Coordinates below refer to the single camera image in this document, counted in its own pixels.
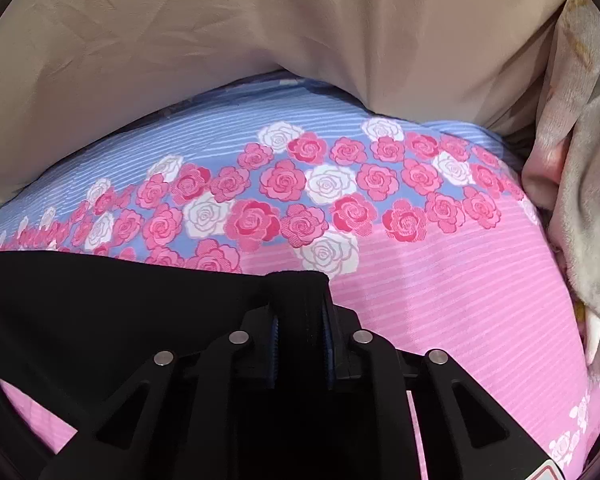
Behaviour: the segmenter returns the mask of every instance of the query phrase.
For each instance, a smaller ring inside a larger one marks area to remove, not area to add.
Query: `white tag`
[[[563,480],[563,476],[554,461],[547,460],[526,480]]]

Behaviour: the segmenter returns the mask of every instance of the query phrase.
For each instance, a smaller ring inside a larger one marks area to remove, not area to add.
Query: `white label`
[[[563,480],[563,476],[554,461],[547,460],[526,480]]]

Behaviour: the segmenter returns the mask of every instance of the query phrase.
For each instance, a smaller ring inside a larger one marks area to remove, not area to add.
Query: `bed sheet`
[[[281,72],[61,161],[0,209],[0,250],[321,270],[334,301],[396,347],[446,349],[571,480],[600,432],[600,377],[519,169],[483,128],[375,116]],[[76,288],[104,301],[99,285]],[[74,430],[3,389],[58,452]]]

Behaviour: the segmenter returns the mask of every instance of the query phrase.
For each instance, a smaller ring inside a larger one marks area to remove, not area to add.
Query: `round metal screw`
[[[229,334],[229,341],[234,345],[241,345],[246,343],[249,340],[249,334],[247,334],[244,330],[236,330],[235,332],[231,332]]]
[[[353,333],[353,341],[360,344],[367,344],[373,341],[374,335],[368,330],[358,330]]]
[[[431,359],[432,363],[435,363],[437,365],[443,365],[444,363],[449,361],[449,356],[446,354],[446,352],[443,352],[442,350],[432,350],[431,352],[429,352],[429,359]]]
[[[166,366],[171,364],[173,361],[173,354],[168,350],[163,350],[162,352],[158,352],[154,355],[154,363],[158,366]]]

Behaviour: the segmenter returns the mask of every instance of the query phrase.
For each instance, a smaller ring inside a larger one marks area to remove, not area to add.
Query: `triangular cutout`
[[[100,429],[96,438],[105,444],[129,449],[148,394],[149,385],[141,384]]]
[[[480,449],[509,436],[507,430],[491,416],[464,384],[455,383],[453,391],[472,447]]]

